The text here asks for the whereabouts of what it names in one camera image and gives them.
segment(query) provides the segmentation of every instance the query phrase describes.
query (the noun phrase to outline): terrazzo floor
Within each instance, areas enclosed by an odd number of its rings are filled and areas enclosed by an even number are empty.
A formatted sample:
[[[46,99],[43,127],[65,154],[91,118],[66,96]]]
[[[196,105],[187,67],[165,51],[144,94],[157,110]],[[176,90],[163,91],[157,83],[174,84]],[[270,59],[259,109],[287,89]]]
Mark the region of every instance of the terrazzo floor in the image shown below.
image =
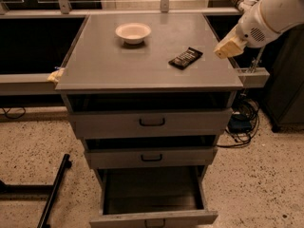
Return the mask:
[[[304,227],[304,127],[271,131],[260,111],[260,126],[248,147],[220,148],[203,181],[213,225],[201,228]],[[65,173],[48,223],[85,228],[99,215],[101,187],[87,166],[64,107],[28,108],[19,121],[0,115],[0,180],[6,184],[52,184],[65,153]],[[231,143],[222,135],[219,143]],[[0,227],[37,227],[44,200],[0,200]]]

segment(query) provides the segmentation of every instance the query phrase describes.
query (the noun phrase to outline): small bowl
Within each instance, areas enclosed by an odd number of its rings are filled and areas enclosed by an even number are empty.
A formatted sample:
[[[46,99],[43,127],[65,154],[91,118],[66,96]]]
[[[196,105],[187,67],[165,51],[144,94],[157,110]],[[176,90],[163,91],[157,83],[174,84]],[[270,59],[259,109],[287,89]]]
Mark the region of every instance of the small bowl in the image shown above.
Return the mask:
[[[151,28],[141,23],[128,23],[118,26],[115,32],[126,43],[136,45],[151,33]]]

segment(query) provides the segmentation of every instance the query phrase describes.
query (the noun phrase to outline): cabinet top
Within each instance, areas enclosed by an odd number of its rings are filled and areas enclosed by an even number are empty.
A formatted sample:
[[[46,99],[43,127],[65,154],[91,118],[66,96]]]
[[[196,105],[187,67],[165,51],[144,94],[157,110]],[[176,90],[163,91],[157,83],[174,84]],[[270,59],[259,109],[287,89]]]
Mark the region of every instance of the cabinet top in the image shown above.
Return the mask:
[[[144,23],[151,34],[137,46],[115,34],[124,23]],[[242,83],[228,60],[213,52],[217,39],[200,13],[90,15],[66,63],[57,90],[238,90]],[[203,55],[185,70],[168,64],[195,48]]]

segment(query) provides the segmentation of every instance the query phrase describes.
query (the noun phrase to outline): black cable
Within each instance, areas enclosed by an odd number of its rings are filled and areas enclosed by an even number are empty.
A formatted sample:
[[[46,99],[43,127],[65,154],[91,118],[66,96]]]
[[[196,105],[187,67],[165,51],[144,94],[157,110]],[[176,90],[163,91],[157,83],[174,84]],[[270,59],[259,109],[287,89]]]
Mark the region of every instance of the black cable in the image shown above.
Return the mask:
[[[15,117],[10,116],[11,108],[9,110],[6,110],[5,108],[1,108],[1,109],[3,110],[3,112],[4,112],[3,115],[6,118],[8,118],[8,119],[19,119],[19,118],[23,117],[27,112],[24,107],[20,107],[20,108],[23,110],[23,112],[20,113],[18,116],[15,116]]]
[[[229,131],[229,128],[225,130],[225,132],[232,137],[236,144],[230,145],[221,145],[217,144],[217,147],[222,148],[242,148],[248,146],[251,142],[252,138],[256,135],[259,128],[259,104],[256,101],[240,98],[236,101],[236,105],[233,107],[235,112],[239,112],[239,114],[233,114],[232,118],[237,121],[250,122],[252,127],[251,129],[245,130],[244,132],[232,133]]]

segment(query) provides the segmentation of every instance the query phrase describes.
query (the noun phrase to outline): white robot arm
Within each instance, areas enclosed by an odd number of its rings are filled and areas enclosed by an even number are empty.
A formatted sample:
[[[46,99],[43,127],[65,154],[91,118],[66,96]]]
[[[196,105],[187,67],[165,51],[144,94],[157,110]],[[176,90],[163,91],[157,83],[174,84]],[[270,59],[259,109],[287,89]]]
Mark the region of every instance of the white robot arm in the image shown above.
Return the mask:
[[[218,43],[219,58],[237,56],[245,47],[262,48],[286,30],[304,23],[304,0],[259,0]]]

